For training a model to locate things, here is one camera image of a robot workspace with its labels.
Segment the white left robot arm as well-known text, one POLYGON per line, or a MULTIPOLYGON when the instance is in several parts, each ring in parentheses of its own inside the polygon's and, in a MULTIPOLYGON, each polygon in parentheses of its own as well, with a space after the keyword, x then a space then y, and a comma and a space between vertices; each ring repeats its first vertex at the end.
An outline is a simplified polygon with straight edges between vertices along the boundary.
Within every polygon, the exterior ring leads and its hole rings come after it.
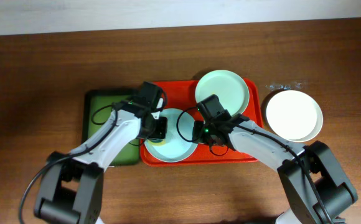
POLYGON ((104 125, 68 154, 54 152, 41 179, 34 215, 47 223, 100 223, 104 173, 130 141, 150 137, 163 100, 123 100, 104 125))

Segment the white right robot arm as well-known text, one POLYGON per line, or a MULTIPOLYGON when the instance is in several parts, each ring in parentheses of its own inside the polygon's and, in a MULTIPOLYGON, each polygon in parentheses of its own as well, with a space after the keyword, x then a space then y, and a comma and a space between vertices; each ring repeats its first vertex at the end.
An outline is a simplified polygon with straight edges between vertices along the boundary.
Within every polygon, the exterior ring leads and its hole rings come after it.
POLYGON ((228 121, 195 122, 193 139, 248 154, 278 173, 290 208, 273 223, 345 223, 340 214, 358 200, 355 187, 323 142, 290 142, 240 114, 228 121))

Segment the yellow green sponge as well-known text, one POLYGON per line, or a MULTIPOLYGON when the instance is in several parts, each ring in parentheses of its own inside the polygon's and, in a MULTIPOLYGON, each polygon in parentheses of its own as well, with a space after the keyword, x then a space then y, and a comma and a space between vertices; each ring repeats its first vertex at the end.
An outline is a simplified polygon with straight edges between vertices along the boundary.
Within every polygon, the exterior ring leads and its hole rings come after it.
POLYGON ((152 146, 162 146, 166 143, 164 139, 149 139, 148 144, 152 146))

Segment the cream white plate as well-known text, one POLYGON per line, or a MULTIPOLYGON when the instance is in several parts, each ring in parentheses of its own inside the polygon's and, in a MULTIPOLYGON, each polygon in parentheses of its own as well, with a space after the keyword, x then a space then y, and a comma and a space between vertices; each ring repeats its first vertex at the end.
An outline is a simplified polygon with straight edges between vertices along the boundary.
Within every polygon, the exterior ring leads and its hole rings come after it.
POLYGON ((316 100, 297 90, 274 94, 266 104, 264 115, 269 127, 278 136, 293 142, 314 139, 324 124, 323 113, 316 100))

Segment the light blue plate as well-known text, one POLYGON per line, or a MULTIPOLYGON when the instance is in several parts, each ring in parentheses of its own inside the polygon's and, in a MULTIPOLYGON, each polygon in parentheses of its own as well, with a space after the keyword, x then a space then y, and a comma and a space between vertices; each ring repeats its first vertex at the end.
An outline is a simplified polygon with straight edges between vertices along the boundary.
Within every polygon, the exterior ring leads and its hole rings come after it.
MULTIPOLYGON (((182 110, 171 108, 160 113, 161 117, 167 118, 167 133, 164 139, 166 143, 162 146, 152 146, 148 141, 144 146, 148 152, 156 159, 163 162, 179 162, 188 158, 197 148, 196 143, 183 140, 177 132, 176 123, 182 110)), ((188 113, 184 113, 179 121, 178 129, 186 139, 192 139, 194 118, 188 113)))

